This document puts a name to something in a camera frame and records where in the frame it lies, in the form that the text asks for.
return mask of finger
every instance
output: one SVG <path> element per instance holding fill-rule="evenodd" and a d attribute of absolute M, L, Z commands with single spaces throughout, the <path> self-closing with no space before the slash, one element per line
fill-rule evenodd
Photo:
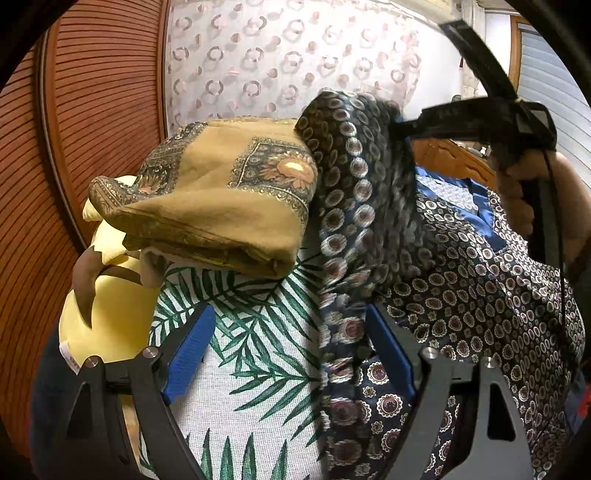
<path fill-rule="evenodd" d="M 520 199 L 523 197 L 523 190 L 520 183 L 504 172 L 496 174 L 497 193 L 503 197 Z"/>
<path fill-rule="evenodd" d="M 547 151 L 550 164 L 556 157 L 556 152 Z M 507 175 L 516 180 L 534 180 L 549 178 L 548 168 L 541 150 L 526 150 L 517 163 L 507 169 Z"/>
<path fill-rule="evenodd" d="M 511 229 L 523 236 L 533 232 L 534 209 L 523 200 L 502 199 Z"/>

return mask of patterned fabric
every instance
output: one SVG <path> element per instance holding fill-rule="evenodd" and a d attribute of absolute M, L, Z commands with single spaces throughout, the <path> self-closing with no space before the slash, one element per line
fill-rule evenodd
<path fill-rule="evenodd" d="M 423 175 L 417 175 L 417 180 L 438 197 L 446 199 L 456 207 L 460 207 L 469 213 L 478 213 L 478 207 L 474 203 L 470 190 Z"/>
<path fill-rule="evenodd" d="M 148 343 L 158 346 L 200 301 L 217 326 L 187 394 L 172 405 L 189 448 L 210 480 L 322 480 L 317 292 L 318 227 L 304 237 L 280 281 L 233 271 L 171 267 Z M 145 443 L 142 473 L 155 477 Z"/>
<path fill-rule="evenodd" d="M 496 359 L 541 479 L 566 439 L 564 396 L 584 346 L 571 292 L 563 325 L 558 272 L 527 257 L 493 194 L 495 227 L 508 243 L 498 252 L 449 203 L 421 193 L 415 202 L 412 156 L 406 143 L 387 140 L 397 116 L 388 109 L 369 95 L 323 92 L 297 124 L 308 147 L 322 154 L 322 406 L 330 477 L 374 478 L 409 411 L 408 399 L 374 386 L 385 373 L 368 358 L 362 321 L 377 286 L 390 315 L 420 343 L 456 360 Z M 434 244 L 421 246 L 414 205 Z M 425 478 L 443 471 L 461 404 L 450 397 Z"/>
<path fill-rule="evenodd" d="M 132 186 L 97 177 L 89 199 L 125 232 L 125 248 L 143 257 L 150 249 L 193 266 L 283 278 L 296 262 L 317 180 L 295 122 L 188 124 L 148 156 Z"/>
<path fill-rule="evenodd" d="M 297 212 L 306 227 L 316 177 L 316 164 L 305 148 L 292 142 L 255 137 L 236 159 L 228 188 L 272 195 Z"/>
<path fill-rule="evenodd" d="M 297 118 L 322 87 L 408 105 L 422 63 L 429 64 L 425 51 L 457 55 L 442 34 L 393 2 L 171 0 L 171 7 L 164 91 L 170 131 L 239 115 Z M 454 73 L 453 66 L 437 71 Z M 451 91 L 424 101 L 447 102 Z M 419 113 L 424 101 L 415 100 Z"/>

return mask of human hand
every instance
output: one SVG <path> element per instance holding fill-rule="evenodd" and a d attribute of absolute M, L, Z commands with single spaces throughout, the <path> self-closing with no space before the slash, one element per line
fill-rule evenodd
<path fill-rule="evenodd" d="M 562 218 L 564 261 L 570 264 L 591 236 L 591 196 L 564 155 L 552 151 L 547 154 L 556 182 Z M 527 150 L 519 162 L 506 171 L 498 168 L 494 158 L 492 166 L 496 170 L 497 193 L 501 197 L 509 226 L 523 237 L 531 235 L 534 210 L 523 200 L 520 182 L 549 180 L 544 155 L 541 150 Z"/>

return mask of white fabric with green leaf print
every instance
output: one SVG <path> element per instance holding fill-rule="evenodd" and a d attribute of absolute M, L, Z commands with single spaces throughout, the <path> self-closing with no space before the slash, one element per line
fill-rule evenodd
<path fill-rule="evenodd" d="M 217 313 L 203 363 L 171 406 L 210 480 L 323 478 L 317 242 L 304 238 L 296 267 L 280 281 L 174 265 L 166 274 L 150 345 L 159 346 L 200 301 Z M 140 451 L 142 473 L 155 478 L 143 439 Z"/>

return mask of white window blind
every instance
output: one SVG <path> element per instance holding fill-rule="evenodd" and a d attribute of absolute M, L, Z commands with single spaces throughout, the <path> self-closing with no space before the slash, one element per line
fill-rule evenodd
<path fill-rule="evenodd" d="M 517 94 L 545 105 L 558 131 L 556 150 L 591 189 L 591 108 L 558 55 L 529 25 L 521 30 L 521 75 Z"/>

